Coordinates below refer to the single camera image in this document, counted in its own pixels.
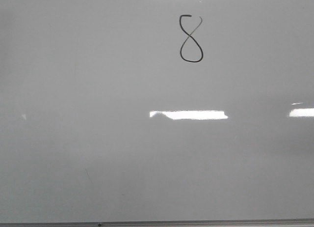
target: whiteboard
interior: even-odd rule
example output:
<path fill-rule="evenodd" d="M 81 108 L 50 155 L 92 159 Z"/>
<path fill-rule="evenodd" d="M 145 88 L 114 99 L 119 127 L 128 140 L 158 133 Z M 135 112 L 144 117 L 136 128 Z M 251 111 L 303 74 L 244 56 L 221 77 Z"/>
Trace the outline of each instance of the whiteboard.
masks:
<path fill-rule="evenodd" d="M 0 0 L 0 223 L 313 217 L 313 29 L 313 0 Z"/>

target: black marker writing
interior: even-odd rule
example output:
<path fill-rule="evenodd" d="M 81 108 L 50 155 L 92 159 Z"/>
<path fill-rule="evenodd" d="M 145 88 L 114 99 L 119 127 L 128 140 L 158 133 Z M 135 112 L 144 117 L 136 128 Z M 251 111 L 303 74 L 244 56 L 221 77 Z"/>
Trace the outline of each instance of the black marker writing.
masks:
<path fill-rule="evenodd" d="M 182 46 L 181 46 L 181 48 L 180 48 L 180 56 L 181 56 L 181 58 L 182 58 L 184 61 L 200 62 L 200 61 L 203 59 L 203 56 L 204 56 L 203 50 L 202 50 L 201 46 L 197 43 L 197 41 L 193 38 L 192 34 L 193 34 L 193 33 L 196 31 L 196 29 L 201 25 L 201 23 L 203 22 L 203 19 L 200 17 L 201 22 L 200 22 L 200 23 L 198 24 L 198 26 L 191 32 L 191 34 L 189 34 L 189 33 L 187 33 L 187 32 L 185 31 L 185 29 L 183 29 L 183 27 L 182 27 L 182 23 L 181 23 L 182 17 L 192 17 L 192 16 L 191 16 L 191 15 L 181 15 L 181 16 L 180 16 L 180 19 L 179 19 L 179 23 L 180 23 L 180 27 L 181 27 L 182 31 L 183 31 L 185 34 L 187 34 L 187 38 L 186 38 L 186 40 L 183 42 L 183 44 L 182 44 Z M 188 40 L 189 38 L 191 38 L 191 39 L 196 43 L 197 47 L 199 47 L 199 49 L 200 49 L 200 51 L 201 51 L 202 56 L 201 56 L 201 58 L 198 59 L 197 61 L 187 60 L 187 59 L 185 59 L 185 58 L 183 57 L 183 55 L 182 55 L 183 46 L 185 45 L 185 43 L 187 42 L 187 40 Z"/>

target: white surface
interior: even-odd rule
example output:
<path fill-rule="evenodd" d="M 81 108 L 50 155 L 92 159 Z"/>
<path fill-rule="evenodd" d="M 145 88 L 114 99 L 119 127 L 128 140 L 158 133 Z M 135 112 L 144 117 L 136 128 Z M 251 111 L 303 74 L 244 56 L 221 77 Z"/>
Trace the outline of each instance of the white surface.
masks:
<path fill-rule="evenodd" d="M 0 222 L 314 217 L 313 52 L 313 0 L 0 0 Z"/>

